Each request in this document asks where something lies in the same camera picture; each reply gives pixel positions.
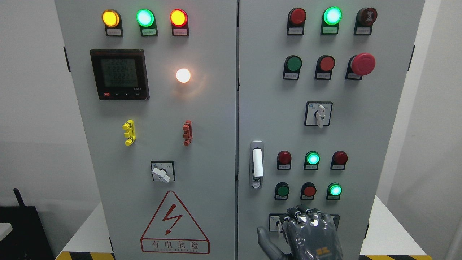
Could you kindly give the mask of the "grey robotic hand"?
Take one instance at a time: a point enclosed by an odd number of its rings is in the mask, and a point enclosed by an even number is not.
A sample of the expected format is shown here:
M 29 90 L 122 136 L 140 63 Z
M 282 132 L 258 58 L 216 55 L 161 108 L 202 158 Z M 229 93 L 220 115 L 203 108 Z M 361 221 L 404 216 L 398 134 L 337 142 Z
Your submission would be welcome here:
M 258 243 L 271 260 L 343 260 L 343 252 L 333 216 L 305 204 L 287 209 L 279 216 L 279 232 L 289 244 L 284 253 L 272 243 L 269 232 L 257 228 Z

